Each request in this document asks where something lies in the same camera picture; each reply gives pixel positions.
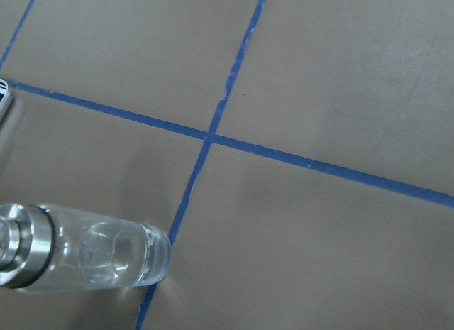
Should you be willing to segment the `glass sauce bottle metal spout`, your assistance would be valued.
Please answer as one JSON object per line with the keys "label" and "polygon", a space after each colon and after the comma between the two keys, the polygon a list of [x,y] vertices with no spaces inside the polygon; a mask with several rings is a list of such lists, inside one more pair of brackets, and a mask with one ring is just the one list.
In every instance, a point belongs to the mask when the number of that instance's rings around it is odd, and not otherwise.
{"label": "glass sauce bottle metal spout", "polygon": [[1,205],[1,286],[27,293],[140,287],[172,257],[153,226],[54,204]]}

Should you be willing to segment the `white digital kitchen scale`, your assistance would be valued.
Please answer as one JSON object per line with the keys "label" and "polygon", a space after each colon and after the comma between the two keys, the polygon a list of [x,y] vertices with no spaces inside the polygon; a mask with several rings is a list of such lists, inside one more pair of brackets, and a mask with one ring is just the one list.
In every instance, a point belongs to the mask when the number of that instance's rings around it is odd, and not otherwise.
{"label": "white digital kitchen scale", "polygon": [[0,79],[0,97],[1,97],[0,120],[2,121],[11,105],[13,98],[10,86],[8,82],[4,79]]}

